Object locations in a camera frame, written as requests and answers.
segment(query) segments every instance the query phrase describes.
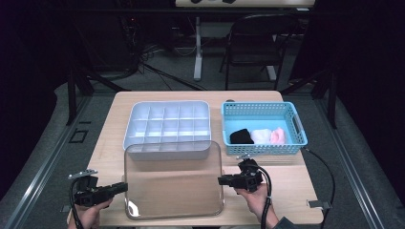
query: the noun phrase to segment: transparent plastic box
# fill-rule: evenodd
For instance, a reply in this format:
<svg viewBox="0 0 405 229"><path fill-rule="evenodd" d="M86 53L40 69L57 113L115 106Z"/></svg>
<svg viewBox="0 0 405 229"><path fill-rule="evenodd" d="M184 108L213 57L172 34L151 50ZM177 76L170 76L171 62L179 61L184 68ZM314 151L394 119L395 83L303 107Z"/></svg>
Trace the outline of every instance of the transparent plastic box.
<svg viewBox="0 0 405 229"><path fill-rule="evenodd" d="M139 155L140 147L149 149L152 159ZM133 220L218 215L224 207L221 175L215 141L131 145L125 151L126 215Z"/></svg>
<svg viewBox="0 0 405 229"><path fill-rule="evenodd" d="M123 148L133 144L204 140L211 140L206 102L145 101L132 109Z"/></svg>

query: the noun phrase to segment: chair leg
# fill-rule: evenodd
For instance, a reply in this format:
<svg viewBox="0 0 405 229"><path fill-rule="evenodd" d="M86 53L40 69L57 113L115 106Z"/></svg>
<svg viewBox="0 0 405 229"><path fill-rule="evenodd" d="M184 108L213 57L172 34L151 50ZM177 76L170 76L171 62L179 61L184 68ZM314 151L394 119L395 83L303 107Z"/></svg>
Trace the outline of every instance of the chair leg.
<svg viewBox="0 0 405 229"><path fill-rule="evenodd" d="M225 74L225 90L228 89L228 79L229 79L229 63L226 63L226 74Z"/></svg>
<svg viewBox="0 0 405 229"><path fill-rule="evenodd" d="M226 59L226 53L224 54L223 61L221 63L220 72L223 71L223 66L224 66L224 63L225 63L225 59Z"/></svg>
<svg viewBox="0 0 405 229"><path fill-rule="evenodd" d="M277 91L278 81L280 80L280 73L281 73L282 68L283 68L283 62L281 62L280 65L278 66L278 70L276 73L276 81L274 82L274 87L273 87L274 91Z"/></svg>

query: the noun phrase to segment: basket handle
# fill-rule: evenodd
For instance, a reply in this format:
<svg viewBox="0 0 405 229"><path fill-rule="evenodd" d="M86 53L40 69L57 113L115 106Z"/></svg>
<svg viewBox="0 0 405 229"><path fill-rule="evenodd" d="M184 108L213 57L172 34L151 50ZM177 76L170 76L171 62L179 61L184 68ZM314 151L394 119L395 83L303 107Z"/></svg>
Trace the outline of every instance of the basket handle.
<svg viewBox="0 0 405 229"><path fill-rule="evenodd" d="M301 119L298 116L298 114L294 114L294 117L292 119L292 124L294 125L294 129L297 134L304 131L304 127L301 123Z"/></svg>

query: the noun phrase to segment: black curtain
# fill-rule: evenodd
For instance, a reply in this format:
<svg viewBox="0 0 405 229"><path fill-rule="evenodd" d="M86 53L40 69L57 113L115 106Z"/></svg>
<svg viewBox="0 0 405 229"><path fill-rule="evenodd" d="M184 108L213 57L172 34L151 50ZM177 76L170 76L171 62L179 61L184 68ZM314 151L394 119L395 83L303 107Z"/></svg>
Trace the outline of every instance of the black curtain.
<svg viewBox="0 0 405 229"><path fill-rule="evenodd" d="M338 97L405 203L403 9L395 0L317 0L315 12L332 13L310 19L291 78L337 72Z"/></svg>
<svg viewBox="0 0 405 229"><path fill-rule="evenodd" d="M0 31L2 198L53 114L53 91L66 82L67 66L48 22L34 2L2 1Z"/></svg>

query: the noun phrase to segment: white compartment tray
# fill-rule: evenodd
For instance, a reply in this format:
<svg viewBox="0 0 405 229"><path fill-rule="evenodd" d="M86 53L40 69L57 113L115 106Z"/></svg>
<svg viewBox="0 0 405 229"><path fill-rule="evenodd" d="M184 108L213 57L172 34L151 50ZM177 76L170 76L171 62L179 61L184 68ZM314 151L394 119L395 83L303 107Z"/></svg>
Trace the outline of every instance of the white compartment tray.
<svg viewBox="0 0 405 229"><path fill-rule="evenodd" d="M145 101L134 105L123 142L133 144L211 140L204 101Z"/></svg>

